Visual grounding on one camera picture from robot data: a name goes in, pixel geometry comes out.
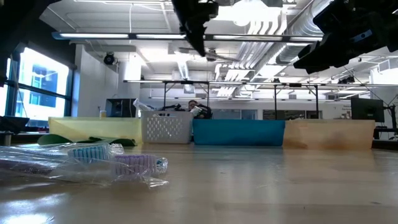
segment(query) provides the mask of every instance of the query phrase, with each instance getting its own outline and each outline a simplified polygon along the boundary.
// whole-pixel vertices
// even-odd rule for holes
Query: green object
[[[76,143],[108,143],[108,144],[121,144],[123,147],[137,146],[133,139],[116,139],[116,138],[96,138],[90,137],[88,140],[78,141]],[[46,134],[37,140],[37,144],[44,146],[49,144],[63,144],[72,143],[71,140],[59,136],[58,134]]]
[[[46,134],[37,140],[37,144],[41,146],[49,144],[63,144],[63,143],[72,143],[72,141],[62,136],[59,136],[58,134]]]

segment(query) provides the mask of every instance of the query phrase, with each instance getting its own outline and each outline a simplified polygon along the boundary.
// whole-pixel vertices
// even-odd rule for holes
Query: plastic bin
[[[374,121],[307,119],[286,122],[284,149],[371,150]]]
[[[281,146],[285,121],[196,119],[195,144],[212,146]]]
[[[141,143],[139,118],[49,118],[50,134],[61,135],[71,141],[89,137],[126,138]]]
[[[193,115],[183,111],[142,111],[142,141],[146,143],[188,144]]]

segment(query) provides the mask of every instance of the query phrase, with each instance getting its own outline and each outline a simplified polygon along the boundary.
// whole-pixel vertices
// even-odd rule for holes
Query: window
[[[242,119],[257,119],[257,110],[242,110]]]
[[[11,67],[11,59],[7,59],[7,77],[9,77]],[[8,86],[4,85],[2,88],[0,87],[0,116],[4,116],[6,114],[6,105],[7,105],[7,93]]]
[[[213,119],[257,119],[257,110],[218,110],[214,109]]]
[[[318,119],[316,111],[277,110],[278,120]],[[262,119],[275,119],[275,110],[263,110]]]
[[[19,83],[66,95],[69,68],[34,50],[21,54]]]
[[[65,99],[56,96],[21,90],[17,97],[15,116],[30,118],[29,126],[48,126],[49,117],[62,117]]]
[[[4,116],[6,114],[7,92],[7,85],[4,85],[2,88],[0,87],[0,116]]]
[[[28,48],[19,66],[15,116],[30,118],[28,126],[36,127],[48,126],[51,116],[64,116],[70,69]]]
[[[214,109],[213,119],[241,119],[241,110],[218,110]]]

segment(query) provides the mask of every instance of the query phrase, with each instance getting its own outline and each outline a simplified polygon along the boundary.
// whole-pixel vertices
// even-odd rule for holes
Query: clear plastic wrap
[[[0,172],[82,184],[140,182],[149,187],[168,184],[156,179],[167,170],[167,159],[125,154],[119,144],[58,144],[0,147]]]
[[[132,103],[136,108],[138,108],[141,111],[153,111],[152,108],[150,108],[149,106],[141,103],[138,99],[134,100],[134,102]]]
[[[198,116],[198,114],[202,111],[199,107],[195,106],[190,112],[193,114],[193,116]]]

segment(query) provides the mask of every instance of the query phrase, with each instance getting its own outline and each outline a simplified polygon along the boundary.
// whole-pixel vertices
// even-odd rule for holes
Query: white laundry basket
[[[190,112],[141,111],[142,140],[146,143],[188,144],[192,119]]]

